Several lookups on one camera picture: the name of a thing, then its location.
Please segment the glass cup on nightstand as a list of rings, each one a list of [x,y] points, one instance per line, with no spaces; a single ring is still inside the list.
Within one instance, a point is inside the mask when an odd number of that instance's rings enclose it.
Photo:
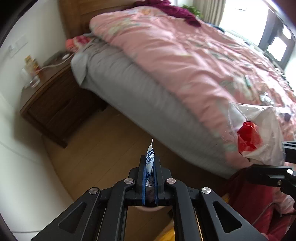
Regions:
[[[25,68],[21,69],[21,77],[22,80],[24,81],[24,89],[28,89],[28,88],[35,88],[38,86],[38,84],[40,83],[40,78],[35,75],[35,74],[31,74],[29,72],[27,72],[27,70]]]

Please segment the potted green plant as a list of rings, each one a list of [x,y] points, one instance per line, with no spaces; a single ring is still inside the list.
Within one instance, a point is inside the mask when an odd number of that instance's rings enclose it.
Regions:
[[[195,15],[195,17],[200,18],[200,19],[203,18],[203,15],[202,15],[201,11],[199,9],[197,9],[196,7],[194,7],[194,6],[188,6],[188,5],[185,5],[185,4],[183,4],[181,7],[183,9],[188,10],[190,13],[192,13],[193,15]]]

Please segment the red floral pillow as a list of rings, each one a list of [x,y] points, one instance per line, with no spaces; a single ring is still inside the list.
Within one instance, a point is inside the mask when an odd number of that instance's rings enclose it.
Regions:
[[[79,35],[74,38],[67,39],[65,43],[66,50],[68,52],[75,53],[87,45],[91,40],[92,38],[86,35]]]

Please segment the maroon cloth on bed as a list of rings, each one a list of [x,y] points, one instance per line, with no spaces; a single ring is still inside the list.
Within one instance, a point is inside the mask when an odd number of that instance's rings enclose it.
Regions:
[[[158,8],[169,16],[175,18],[182,18],[191,26],[201,27],[200,22],[197,20],[196,16],[191,13],[189,10],[181,8],[179,6],[171,5],[170,1],[160,1],[160,0],[145,0],[145,1],[136,1],[133,3],[134,7],[138,6],[150,6],[153,8]]]

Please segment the wooden nightstand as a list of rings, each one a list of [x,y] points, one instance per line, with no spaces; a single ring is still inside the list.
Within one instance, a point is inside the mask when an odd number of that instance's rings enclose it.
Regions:
[[[20,114],[42,135],[67,147],[67,139],[98,110],[108,104],[90,90],[81,88],[75,80],[70,60],[58,60],[53,67],[43,69],[35,88],[23,89]]]

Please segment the small white blue sachet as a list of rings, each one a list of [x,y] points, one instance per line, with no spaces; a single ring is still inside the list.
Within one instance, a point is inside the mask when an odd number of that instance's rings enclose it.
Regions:
[[[154,165],[154,149],[153,140],[147,149],[145,156],[145,166],[146,166],[146,186],[152,187],[154,185],[154,179],[152,177],[153,165]]]

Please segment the beige curtain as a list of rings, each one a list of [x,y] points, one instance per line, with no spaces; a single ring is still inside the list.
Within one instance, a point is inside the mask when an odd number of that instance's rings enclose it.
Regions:
[[[226,1],[225,0],[194,0],[193,6],[200,11],[199,17],[205,23],[220,25]]]

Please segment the grey bed sheet mattress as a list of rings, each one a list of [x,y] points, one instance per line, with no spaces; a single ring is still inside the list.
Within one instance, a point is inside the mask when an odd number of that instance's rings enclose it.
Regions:
[[[71,60],[77,83],[88,89],[184,160],[218,176],[237,171],[214,137],[172,94],[116,47],[92,43]]]

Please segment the wooden headboard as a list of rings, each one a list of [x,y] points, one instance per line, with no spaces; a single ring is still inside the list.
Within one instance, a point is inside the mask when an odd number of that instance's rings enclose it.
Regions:
[[[122,11],[133,6],[133,0],[59,0],[59,11],[68,39],[89,33],[89,22],[96,15]]]

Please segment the clear plastic bag red content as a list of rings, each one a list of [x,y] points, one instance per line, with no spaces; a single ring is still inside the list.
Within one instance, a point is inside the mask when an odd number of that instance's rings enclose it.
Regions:
[[[288,108],[230,103],[228,122],[238,152],[252,161],[271,166],[284,163],[280,118]]]

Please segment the pink floral duvet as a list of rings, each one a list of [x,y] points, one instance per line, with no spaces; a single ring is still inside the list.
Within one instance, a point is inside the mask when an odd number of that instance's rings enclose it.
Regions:
[[[148,6],[97,15],[89,28],[177,97],[221,140],[231,166],[252,160],[238,152],[230,103],[288,108],[280,127],[284,141],[295,139],[295,96],[287,82],[268,59],[216,28],[196,28]]]

